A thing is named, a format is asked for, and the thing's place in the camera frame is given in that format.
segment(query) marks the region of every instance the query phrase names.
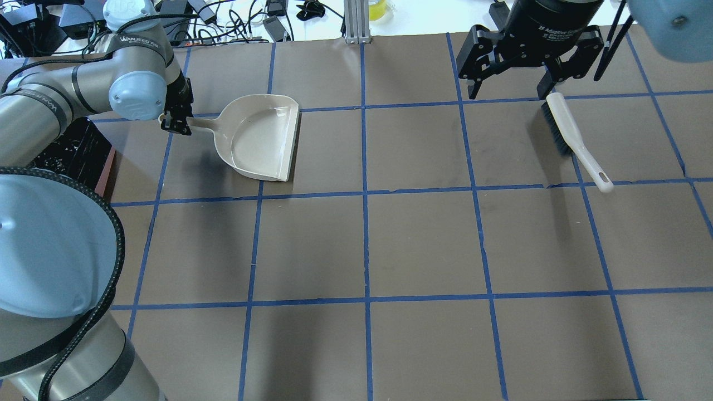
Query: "metal bolt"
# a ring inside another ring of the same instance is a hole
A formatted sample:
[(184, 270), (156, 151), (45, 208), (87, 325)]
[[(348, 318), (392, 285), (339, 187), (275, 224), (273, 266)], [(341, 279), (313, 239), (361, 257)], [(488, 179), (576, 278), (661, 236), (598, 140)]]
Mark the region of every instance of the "metal bolt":
[(681, 26), (684, 26), (687, 22), (688, 18), (686, 18), (686, 16), (681, 15), (674, 18), (673, 21), (671, 21), (671, 24), (676, 28), (680, 28)]

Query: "dustpan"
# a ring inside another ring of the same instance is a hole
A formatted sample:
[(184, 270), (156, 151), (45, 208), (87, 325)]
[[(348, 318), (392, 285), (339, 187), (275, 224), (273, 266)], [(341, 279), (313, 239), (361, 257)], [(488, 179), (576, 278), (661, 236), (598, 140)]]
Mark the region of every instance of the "dustpan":
[(249, 95), (230, 102), (214, 119), (186, 119), (195, 131), (210, 131), (220, 158), (238, 173), (287, 181), (297, 138), (299, 105), (282, 95)]

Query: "yellow tape roll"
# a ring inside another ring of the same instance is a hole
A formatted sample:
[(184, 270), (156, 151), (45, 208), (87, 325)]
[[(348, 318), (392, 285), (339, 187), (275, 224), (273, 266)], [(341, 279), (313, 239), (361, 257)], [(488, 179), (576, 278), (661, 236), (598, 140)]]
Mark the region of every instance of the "yellow tape roll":
[(386, 14), (386, 0), (369, 0), (369, 20), (376, 21)]

